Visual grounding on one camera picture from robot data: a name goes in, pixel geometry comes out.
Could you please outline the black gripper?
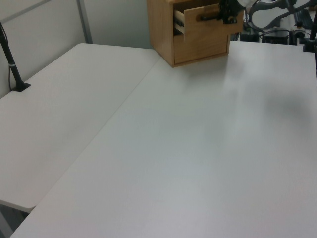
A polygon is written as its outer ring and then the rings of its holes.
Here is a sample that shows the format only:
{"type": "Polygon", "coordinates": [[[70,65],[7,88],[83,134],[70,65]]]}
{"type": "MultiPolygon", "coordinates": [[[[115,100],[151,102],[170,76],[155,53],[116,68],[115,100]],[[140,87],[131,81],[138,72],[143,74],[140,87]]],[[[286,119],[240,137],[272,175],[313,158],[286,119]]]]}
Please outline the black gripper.
{"type": "Polygon", "coordinates": [[[223,24],[236,24],[236,15],[245,10],[237,0],[222,0],[218,7],[217,20],[223,20],[223,24]]]}

